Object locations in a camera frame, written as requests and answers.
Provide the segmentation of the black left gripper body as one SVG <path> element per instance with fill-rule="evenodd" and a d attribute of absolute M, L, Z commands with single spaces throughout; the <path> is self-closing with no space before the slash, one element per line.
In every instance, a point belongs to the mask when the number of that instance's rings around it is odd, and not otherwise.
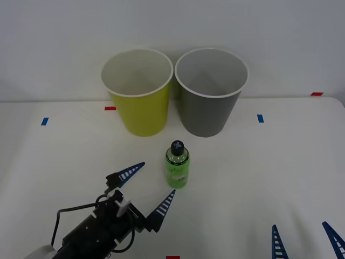
<path fill-rule="evenodd" d="M 141 232 L 146 224 L 143 214 L 118 189 L 96 199 L 96 219 L 114 238 Z"/>

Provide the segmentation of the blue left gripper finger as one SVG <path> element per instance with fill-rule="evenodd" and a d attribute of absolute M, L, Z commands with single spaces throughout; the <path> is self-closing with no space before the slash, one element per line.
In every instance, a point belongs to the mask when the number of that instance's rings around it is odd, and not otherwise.
<path fill-rule="evenodd" d="M 176 190 L 174 189 L 150 214 L 146 217 L 146 230 L 158 232 L 163 224 L 164 218 L 172 204 Z"/>
<path fill-rule="evenodd" d="M 106 177 L 106 185 L 108 189 L 116 189 L 123 187 L 128 180 L 134 176 L 143 166 L 145 162 L 137 163 L 133 166 L 125 168 L 119 172 L 115 172 Z"/>

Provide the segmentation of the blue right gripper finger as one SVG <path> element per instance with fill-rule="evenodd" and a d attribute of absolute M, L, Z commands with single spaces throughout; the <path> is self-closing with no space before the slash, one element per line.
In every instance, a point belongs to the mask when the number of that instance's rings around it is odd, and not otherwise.
<path fill-rule="evenodd" d="M 341 238 L 341 236 L 326 222 L 324 221 L 322 223 L 324 230 L 331 242 L 331 245 L 333 247 L 334 253 L 337 257 L 337 259 L 344 259 L 344 248 L 345 248 L 345 242 Z"/>
<path fill-rule="evenodd" d="M 272 259 L 288 259 L 286 249 L 275 224 L 272 226 Z"/>

